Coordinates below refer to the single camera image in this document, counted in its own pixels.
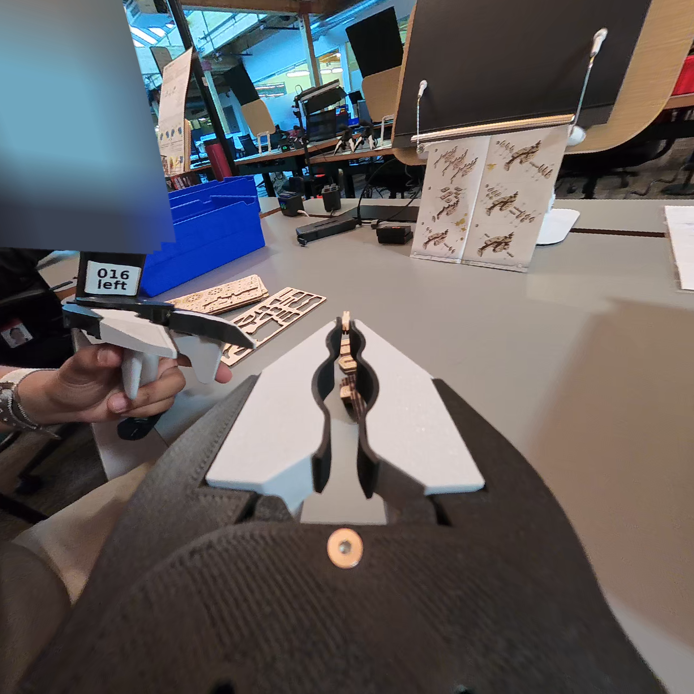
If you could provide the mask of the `flat black device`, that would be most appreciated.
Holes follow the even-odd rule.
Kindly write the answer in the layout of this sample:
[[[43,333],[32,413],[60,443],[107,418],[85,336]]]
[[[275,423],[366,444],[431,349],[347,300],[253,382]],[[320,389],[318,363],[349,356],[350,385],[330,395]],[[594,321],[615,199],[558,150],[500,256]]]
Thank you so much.
[[[419,211],[419,200],[415,200],[411,205],[395,205],[393,204],[365,204],[361,203],[360,207],[354,207],[350,210],[350,215],[354,219],[363,221],[388,221],[392,223],[415,223]]]

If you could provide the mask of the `white document stand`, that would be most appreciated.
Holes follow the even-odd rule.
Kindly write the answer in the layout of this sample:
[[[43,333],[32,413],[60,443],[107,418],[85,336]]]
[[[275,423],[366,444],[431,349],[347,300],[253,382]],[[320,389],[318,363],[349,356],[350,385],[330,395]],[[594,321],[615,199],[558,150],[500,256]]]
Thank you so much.
[[[578,143],[581,143],[586,136],[585,129],[581,128],[580,126],[577,125],[577,119],[579,117],[580,110],[582,108],[582,103],[584,100],[586,88],[588,85],[588,80],[591,75],[591,70],[594,65],[595,57],[599,54],[600,49],[603,45],[603,42],[605,38],[608,35],[608,29],[607,28],[601,28],[594,34],[593,38],[593,44],[591,47],[591,52],[589,55],[589,62],[588,62],[588,67],[586,69],[585,77],[584,77],[584,83],[581,91],[581,95],[579,98],[578,106],[577,106],[577,111],[575,115],[571,117],[571,120],[569,121],[569,127],[567,130],[568,133],[568,140],[567,140],[567,145],[566,146],[574,146],[577,145]],[[418,159],[422,161],[426,161],[428,159],[428,152],[426,151],[426,145],[421,143],[421,134],[420,134],[420,103],[423,94],[425,93],[426,89],[428,86],[428,82],[426,80],[421,80],[419,84],[419,90],[417,94],[417,103],[416,103],[416,135],[414,137],[414,142],[416,144],[416,154],[418,156]],[[548,210],[545,213],[543,223],[541,226],[541,230],[539,233],[538,240],[536,242],[537,245],[539,246],[548,246],[548,245],[554,245],[562,242],[566,236],[568,235],[569,231],[572,230],[574,224],[579,218],[579,213],[576,210],[568,210],[568,212],[561,212],[559,210],[554,210],[553,205],[554,205],[554,200],[556,199],[556,195],[552,194],[550,203],[548,206]]]

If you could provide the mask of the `hanging black panel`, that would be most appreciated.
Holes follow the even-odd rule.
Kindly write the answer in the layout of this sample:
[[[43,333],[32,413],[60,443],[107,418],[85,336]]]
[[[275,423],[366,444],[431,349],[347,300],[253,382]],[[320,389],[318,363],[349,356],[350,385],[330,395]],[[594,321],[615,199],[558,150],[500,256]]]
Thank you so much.
[[[346,36],[363,78],[400,67],[403,62],[403,43],[393,7],[348,26]]]

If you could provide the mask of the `person's dark torso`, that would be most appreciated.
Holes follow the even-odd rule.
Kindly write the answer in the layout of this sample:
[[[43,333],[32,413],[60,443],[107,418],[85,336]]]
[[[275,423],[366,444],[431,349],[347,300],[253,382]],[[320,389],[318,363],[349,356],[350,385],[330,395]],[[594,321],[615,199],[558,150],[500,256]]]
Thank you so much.
[[[57,369],[74,354],[71,331],[63,322],[63,305],[37,270],[51,253],[46,249],[1,249],[1,326],[21,321],[34,337],[13,350],[1,339],[4,366]]]

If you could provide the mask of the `person's left hand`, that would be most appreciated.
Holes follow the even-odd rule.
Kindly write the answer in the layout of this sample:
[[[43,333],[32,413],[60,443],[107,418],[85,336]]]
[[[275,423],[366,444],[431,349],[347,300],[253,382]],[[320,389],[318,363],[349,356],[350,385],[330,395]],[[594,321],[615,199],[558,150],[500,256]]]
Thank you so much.
[[[124,357],[124,348],[102,344],[81,349],[67,360],[45,387],[45,422],[103,423],[168,411],[185,387],[181,368],[192,366],[189,357],[159,358],[155,380],[133,396],[126,395],[122,382]]]

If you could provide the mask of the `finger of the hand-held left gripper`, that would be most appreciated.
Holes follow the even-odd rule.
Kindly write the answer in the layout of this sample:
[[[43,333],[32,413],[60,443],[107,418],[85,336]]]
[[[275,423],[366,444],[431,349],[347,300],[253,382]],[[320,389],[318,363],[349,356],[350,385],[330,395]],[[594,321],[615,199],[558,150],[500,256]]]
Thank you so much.
[[[173,310],[168,330],[178,352],[189,359],[197,380],[205,385],[215,381],[227,345],[256,348],[256,340],[237,325],[208,314]]]

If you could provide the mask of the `stack of wooden puzzle sheets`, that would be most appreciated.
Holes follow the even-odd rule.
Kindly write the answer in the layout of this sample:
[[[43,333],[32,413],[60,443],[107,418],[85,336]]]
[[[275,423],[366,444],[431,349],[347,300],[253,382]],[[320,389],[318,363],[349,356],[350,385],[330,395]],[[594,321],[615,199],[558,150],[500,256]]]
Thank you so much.
[[[269,297],[265,283],[257,275],[226,282],[210,289],[167,299],[177,309],[208,315],[221,315],[247,307]]]

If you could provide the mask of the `laser-cut wooden model piece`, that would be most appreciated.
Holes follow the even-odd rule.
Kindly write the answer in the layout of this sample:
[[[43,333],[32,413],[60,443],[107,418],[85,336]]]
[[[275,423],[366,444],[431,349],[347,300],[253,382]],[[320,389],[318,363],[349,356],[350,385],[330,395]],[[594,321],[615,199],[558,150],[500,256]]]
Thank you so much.
[[[345,310],[342,314],[342,334],[338,366],[343,374],[339,383],[339,397],[347,414],[356,423],[367,410],[364,398],[357,387],[359,364],[356,356],[361,349],[361,335],[355,330],[351,313]]]

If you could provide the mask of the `white paper sheet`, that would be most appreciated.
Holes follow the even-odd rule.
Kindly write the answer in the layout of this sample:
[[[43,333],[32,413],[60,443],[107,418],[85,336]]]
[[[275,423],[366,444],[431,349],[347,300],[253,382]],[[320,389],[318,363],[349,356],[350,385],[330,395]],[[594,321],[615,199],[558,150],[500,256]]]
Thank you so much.
[[[666,205],[664,215],[680,288],[693,291],[693,206]]]

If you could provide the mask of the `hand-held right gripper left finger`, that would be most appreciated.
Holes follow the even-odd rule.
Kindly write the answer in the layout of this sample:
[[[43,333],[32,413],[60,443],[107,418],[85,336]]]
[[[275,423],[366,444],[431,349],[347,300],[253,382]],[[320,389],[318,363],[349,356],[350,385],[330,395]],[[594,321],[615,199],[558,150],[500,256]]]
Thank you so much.
[[[257,377],[205,481],[210,487],[275,496],[293,516],[325,489],[342,320],[319,329]]]

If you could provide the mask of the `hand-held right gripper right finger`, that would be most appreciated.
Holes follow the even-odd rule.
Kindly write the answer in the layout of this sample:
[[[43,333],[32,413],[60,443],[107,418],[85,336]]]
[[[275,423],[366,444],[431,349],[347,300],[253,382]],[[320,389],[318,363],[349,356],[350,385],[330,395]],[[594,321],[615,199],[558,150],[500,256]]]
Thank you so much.
[[[357,474],[367,498],[482,490],[484,478],[429,373],[360,320],[351,322],[359,415]]]

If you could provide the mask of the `blue plastic bin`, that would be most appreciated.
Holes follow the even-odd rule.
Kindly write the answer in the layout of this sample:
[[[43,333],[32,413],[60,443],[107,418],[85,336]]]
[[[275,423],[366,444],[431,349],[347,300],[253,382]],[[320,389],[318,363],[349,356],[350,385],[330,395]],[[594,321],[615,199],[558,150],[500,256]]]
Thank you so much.
[[[141,292],[154,297],[265,247],[256,181],[225,178],[169,192],[175,241],[147,257]]]

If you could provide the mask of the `folded instruction booklet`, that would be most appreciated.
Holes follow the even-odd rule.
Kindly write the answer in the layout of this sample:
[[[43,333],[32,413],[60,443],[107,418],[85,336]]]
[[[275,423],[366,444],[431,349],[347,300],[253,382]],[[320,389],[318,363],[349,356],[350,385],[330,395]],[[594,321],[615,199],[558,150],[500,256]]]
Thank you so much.
[[[570,126],[428,143],[411,257],[526,272]]]

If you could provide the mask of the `person's leg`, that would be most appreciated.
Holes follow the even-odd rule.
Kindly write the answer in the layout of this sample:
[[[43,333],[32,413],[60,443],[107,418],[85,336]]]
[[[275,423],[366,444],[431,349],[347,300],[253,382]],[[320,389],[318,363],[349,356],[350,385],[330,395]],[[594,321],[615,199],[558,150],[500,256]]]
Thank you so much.
[[[1,692],[13,693],[90,577],[144,463],[1,543]]]

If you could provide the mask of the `grey desk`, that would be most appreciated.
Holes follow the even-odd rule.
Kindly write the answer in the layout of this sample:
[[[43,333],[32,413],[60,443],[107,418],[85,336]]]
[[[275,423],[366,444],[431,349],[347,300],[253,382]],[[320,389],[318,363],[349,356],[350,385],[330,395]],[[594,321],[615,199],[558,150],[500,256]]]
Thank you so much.
[[[527,458],[613,611],[671,693],[693,692],[693,295],[669,241],[579,230],[527,273],[410,258],[365,225],[301,248],[307,219],[161,300],[258,274],[326,301],[233,369],[242,380],[344,309],[445,380]]]

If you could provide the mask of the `black book stand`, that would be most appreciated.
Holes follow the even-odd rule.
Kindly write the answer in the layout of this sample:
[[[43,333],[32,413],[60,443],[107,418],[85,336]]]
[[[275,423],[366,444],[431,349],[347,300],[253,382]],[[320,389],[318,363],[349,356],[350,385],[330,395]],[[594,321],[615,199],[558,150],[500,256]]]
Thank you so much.
[[[396,158],[477,134],[576,124],[571,155],[644,135],[693,42],[692,1],[418,1],[397,91]]]

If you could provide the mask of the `standing paper poster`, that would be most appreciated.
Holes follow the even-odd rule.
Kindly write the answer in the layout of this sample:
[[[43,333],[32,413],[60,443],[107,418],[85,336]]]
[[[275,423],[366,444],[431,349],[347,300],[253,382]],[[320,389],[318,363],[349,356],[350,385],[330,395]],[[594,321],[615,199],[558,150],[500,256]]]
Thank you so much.
[[[158,116],[158,146],[164,175],[171,178],[190,169],[192,130],[185,117],[194,49],[188,48],[163,69]]]

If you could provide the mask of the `background wooden table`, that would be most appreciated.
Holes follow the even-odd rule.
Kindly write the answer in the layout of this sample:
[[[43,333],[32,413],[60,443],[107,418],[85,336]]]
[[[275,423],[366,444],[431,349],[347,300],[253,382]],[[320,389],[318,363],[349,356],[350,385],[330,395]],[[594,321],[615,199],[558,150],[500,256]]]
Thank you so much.
[[[370,163],[394,159],[391,147],[379,146],[374,150],[358,149],[351,152],[334,154],[338,138],[310,143],[308,150],[280,151],[271,150],[260,154],[249,155],[235,161],[238,172],[245,176],[261,176],[266,194],[276,198],[272,173],[291,172],[302,176],[305,169],[323,171],[339,180],[346,198],[355,197],[353,176],[369,168]]]

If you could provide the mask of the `black monitor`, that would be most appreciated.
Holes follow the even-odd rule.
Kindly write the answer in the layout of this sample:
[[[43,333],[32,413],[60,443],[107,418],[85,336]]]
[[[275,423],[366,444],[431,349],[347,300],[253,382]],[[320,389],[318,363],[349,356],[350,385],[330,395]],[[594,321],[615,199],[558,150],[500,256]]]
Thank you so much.
[[[306,134],[309,143],[334,139],[337,136],[337,109],[322,110],[308,115]]]

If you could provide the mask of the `punched-out wooden puzzle sheet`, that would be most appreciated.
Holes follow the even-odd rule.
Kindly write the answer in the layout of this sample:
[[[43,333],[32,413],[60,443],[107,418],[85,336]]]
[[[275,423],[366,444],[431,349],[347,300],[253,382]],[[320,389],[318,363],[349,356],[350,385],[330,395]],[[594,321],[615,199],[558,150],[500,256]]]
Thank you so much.
[[[326,296],[321,294],[285,287],[235,316],[223,317],[223,320],[238,327],[259,348],[326,300]]]

